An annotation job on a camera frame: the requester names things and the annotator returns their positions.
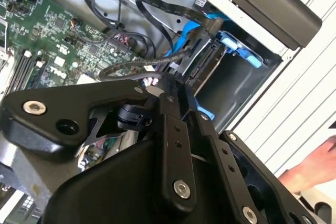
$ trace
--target white wall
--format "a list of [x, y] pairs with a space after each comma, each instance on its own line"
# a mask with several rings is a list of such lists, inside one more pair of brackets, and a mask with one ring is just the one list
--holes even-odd
[[302, 1], [321, 30], [234, 129], [277, 176], [336, 134], [336, 0]]

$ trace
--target finger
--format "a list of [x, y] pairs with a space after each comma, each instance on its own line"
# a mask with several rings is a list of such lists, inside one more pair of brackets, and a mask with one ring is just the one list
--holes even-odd
[[319, 149], [323, 152], [331, 152], [331, 151], [334, 152], [335, 146], [336, 146], [336, 136], [331, 136], [319, 147]]

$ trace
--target silver bolt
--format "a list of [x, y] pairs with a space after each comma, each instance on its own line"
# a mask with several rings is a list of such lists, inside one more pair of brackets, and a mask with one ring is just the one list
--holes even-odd
[[203, 118], [203, 119], [206, 120], [206, 121], [209, 120], [209, 118], [208, 118], [206, 115], [204, 115], [204, 114], [201, 114], [201, 118]]
[[143, 93], [143, 90], [140, 89], [140, 88], [138, 88], [138, 87], [135, 87], [134, 90], [135, 90], [136, 92], [138, 92], [138, 93]]
[[167, 99], [168, 99], [168, 101], [170, 101], [170, 102], [174, 102], [174, 98], [171, 97], [171, 96], [168, 96]]
[[144, 124], [145, 124], [145, 126], [149, 126], [149, 125], [151, 125], [151, 124], [152, 124], [152, 119], [151, 119], [151, 118], [147, 118], [147, 119], [145, 119], [145, 120], [144, 120]]
[[23, 104], [23, 110], [28, 114], [32, 115], [42, 115], [46, 113], [47, 107], [38, 101], [28, 101]]
[[182, 199], [190, 198], [190, 188], [183, 180], [177, 180], [174, 182], [174, 191]]
[[307, 216], [302, 215], [302, 218], [303, 218], [303, 220], [305, 221], [306, 224], [312, 224], [311, 220]]
[[230, 139], [231, 139], [232, 141], [237, 141], [237, 138], [236, 138], [236, 136], [235, 136], [234, 134], [230, 133], [230, 134], [229, 134], [229, 137], [230, 137]]
[[257, 224], [258, 223], [258, 219], [257, 219], [256, 214], [249, 207], [243, 207], [243, 214], [244, 214], [245, 218], [251, 224]]

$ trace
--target black plastic housing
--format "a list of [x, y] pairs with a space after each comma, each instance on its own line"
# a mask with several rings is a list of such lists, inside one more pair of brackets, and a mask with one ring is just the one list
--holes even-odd
[[307, 46], [322, 26], [322, 20], [301, 0], [233, 2], [292, 50]]

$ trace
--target black mechanical arm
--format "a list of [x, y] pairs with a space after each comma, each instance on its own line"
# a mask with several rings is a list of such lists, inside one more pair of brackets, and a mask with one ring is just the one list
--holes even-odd
[[1, 129], [55, 167], [100, 137], [139, 131], [136, 144], [63, 183], [43, 224], [316, 223], [235, 133], [218, 136], [170, 75], [147, 90], [124, 80], [14, 92]]

